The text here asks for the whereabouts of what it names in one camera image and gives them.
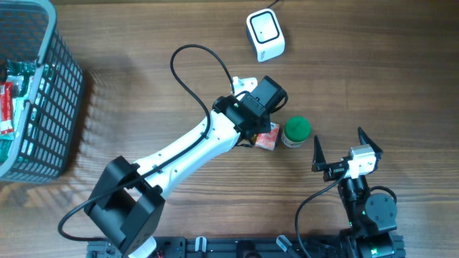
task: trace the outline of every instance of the red package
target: red package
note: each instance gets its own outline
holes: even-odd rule
[[[0,85],[0,103],[1,103],[1,134],[13,133],[13,103],[11,92],[13,90],[12,82],[5,82]]]
[[[257,141],[255,141],[255,146],[273,151],[278,141],[279,130],[280,126],[278,124],[271,123],[271,132],[259,134]]]

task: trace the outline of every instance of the white smart speaker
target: white smart speaker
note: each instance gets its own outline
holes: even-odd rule
[[[278,18],[271,9],[259,10],[247,17],[247,37],[258,62],[264,62],[284,52],[284,35]]]

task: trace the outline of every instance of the wooden table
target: wooden table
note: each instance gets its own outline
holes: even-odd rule
[[[213,49],[232,76],[270,75],[288,92],[272,116],[308,118],[329,161],[358,145],[361,126],[384,150],[368,177],[398,197],[408,257],[459,252],[459,5],[446,1],[287,1],[274,10],[285,53],[258,63],[247,15],[265,2],[58,6],[58,27],[85,71],[84,104],[68,172],[49,185],[0,184],[0,257],[84,257],[57,222],[87,199],[105,165],[155,153],[188,132],[202,109],[169,71],[172,52]],[[222,68],[190,49],[176,60],[210,108],[228,95]],[[327,183],[311,172],[313,141],[299,149],[236,148],[208,162],[167,200],[156,236],[294,234],[299,203]],[[307,205],[304,234],[349,224],[336,189]],[[100,235],[84,214],[66,230]]]

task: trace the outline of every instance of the snack package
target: snack package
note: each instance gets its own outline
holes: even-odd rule
[[[13,106],[14,106],[14,128],[19,128],[16,126],[16,123],[19,125],[19,119],[21,118],[21,112],[24,110],[24,102],[29,98],[29,93],[32,88],[32,82],[34,81],[34,76],[32,75],[29,78],[28,85],[26,86],[27,91],[24,94],[24,97],[13,97]]]
[[[0,163],[3,163],[8,159],[12,146],[12,140],[0,140]]]
[[[258,134],[255,146],[273,151],[278,141],[279,130],[278,124],[271,123],[271,132]]]
[[[13,103],[11,91],[13,83],[5,82],[0,85],[0,103],[1,103],[1,134],[13,133]]]
[[[13,83],[12,95],[13,97],[24,97],[27,92],[27,80],[24,81],[22,75],[9,75],[6,79],[7,82]]]
[[[8,75],[32,75],[35,73],[35,64],[32,62],[7,61]]]

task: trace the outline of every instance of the plastic basket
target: plastic basket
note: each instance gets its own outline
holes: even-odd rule
[[[7,59],[36,65],[0,180],[48,182],[66,166],[84,90],[82,71],[56,30],[56,11],[47,0],[0,1],[0,42],[0,81],[6,79]]]

